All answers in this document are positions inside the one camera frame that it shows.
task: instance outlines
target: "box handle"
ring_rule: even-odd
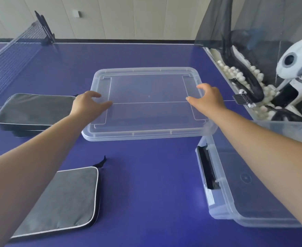
[[[215,174],[207,150],[207,145],[203,147],[197,146],[197,152],[205,176],[207,188],[210,190],[220,189],[219,183],[215,181]]]

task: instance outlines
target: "white wall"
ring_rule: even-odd
[[[193,40],[210,0],[0,0],[0,38],[43,14],[56,38]],[[81,18],[73,17],[76,9]]]

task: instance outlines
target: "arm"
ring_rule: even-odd
[[[257,177],[302,224],[302,143],[228,110],[217,88],[197,87],[205,91],[204,97],[187,97],[188,102],[214,120]]]
[[[50,183],[83,128],[108,109],[87,91],[77,96],[69,116],[0,156],[0,246],[6,244]]]

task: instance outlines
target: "table tennis net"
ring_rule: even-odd
[[[35,21],[0,50],[0,94],[38,53],[46,38],[41,23]]]

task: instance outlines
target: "black baseboard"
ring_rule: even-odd
[[[10,42],[12,38],[0,38],[0,42]],[[194,44],[194,40],[121,40],[121,39],[56,39],[56,42],[66,43],[165,43]]]

